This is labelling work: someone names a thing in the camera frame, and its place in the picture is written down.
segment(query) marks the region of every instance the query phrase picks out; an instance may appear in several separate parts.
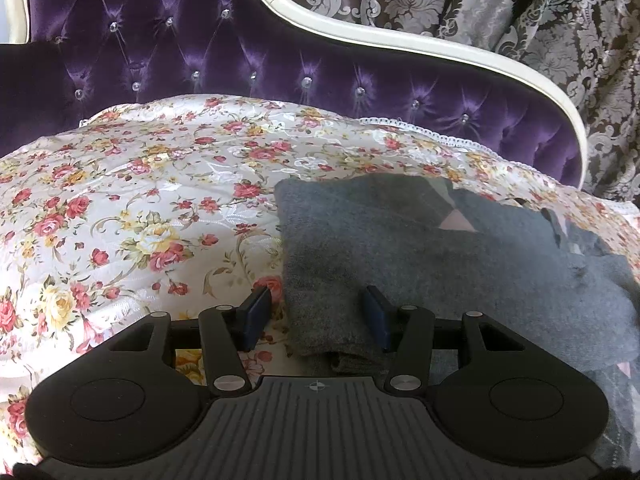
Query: folded garment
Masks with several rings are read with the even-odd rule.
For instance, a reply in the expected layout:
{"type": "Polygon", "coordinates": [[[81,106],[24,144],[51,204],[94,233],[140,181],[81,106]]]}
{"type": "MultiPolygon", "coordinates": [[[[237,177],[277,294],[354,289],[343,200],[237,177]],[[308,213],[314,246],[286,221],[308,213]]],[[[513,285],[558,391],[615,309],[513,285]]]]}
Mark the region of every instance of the folded garment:
{"type": "MultiPolygon", "coordinates": [[[[334,356],[335,372],[385,368],[359,311],[366,285],[447,319],[480,310],[581,371],[640,353],[639,291],[626,259],[591,233],[563,229],[551,211],[396,174],[292,178],[275,195],[290,341],[302,355],[334,356]],[[475,231],[440,228],[453,212],[475,231]]],[[[454,367],[434,355],[434,377],[454,367]]]]}

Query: tufted velvet upholstery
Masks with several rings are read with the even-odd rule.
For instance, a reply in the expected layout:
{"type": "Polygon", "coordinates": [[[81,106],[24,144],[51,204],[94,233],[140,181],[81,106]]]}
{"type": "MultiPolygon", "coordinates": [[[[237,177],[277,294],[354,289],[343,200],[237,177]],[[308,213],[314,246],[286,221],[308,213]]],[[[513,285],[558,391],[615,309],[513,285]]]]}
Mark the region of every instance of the tufted velvet upholstery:
{"type": "Polygon", "coordinates": [[[469,65],[337,43],[260,0],[30,0],[30,15],[33,43],[0,46],[1,154],[113,104],[215,92],[401,118],[580,179],[574,130],[542,94],[469,65]]]}

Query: floral bedspread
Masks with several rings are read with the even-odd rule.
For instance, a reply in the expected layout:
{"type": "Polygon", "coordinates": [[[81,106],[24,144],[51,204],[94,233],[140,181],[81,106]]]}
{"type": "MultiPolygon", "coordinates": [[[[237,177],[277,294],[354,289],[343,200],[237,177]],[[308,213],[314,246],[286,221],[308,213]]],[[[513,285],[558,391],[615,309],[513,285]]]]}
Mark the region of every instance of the floral bedspread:
{"type": "MultiPolygon", "coordinates": [[[[273,187],[373,171],[446,176],[494,200],[550,207],[597,232],[640,278],[638,210],[561,186],[488,150],[393,121],[199,95],[120,105],[0,159],[0,457],[37,462],[31,389],[155,310],[174,319],[273,295],[261,374],[303,374],[287,346],[273,187]]],[[[200,351],[177,368],[202,383],[200,351]]]]}

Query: curtain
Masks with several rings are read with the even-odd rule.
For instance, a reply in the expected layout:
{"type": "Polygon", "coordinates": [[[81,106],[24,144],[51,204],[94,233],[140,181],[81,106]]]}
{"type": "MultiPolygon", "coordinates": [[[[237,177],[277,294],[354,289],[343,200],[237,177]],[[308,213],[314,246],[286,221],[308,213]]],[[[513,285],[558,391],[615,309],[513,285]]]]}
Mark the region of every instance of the curtain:
{"type": "Polygon", "coordinates": [[[587,126],[584,189],[640,198],[640,0],[294,1],[338,20],[492,50],[538,70],[569,95],[587,126]]]}

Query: silver screw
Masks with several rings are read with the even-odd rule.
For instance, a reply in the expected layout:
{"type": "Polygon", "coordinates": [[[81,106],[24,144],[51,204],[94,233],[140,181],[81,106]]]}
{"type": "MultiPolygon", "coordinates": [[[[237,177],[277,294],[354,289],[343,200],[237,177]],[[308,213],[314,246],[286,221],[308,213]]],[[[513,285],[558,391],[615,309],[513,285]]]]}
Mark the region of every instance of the silver screw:
{"type": "Polygon", "coordinates": [[[244,386],[244,379],[237,375],[223,375],[213,381],[213,385],[222,392],[234,392],[244,386]]]}
{"type": "Polygon", "coordinates": [[[396,375],[390,381],[392,387],[402,392],[410,392],[417,390],[422,386],[422,382],[416,376],[412,375],[396,375]]]}

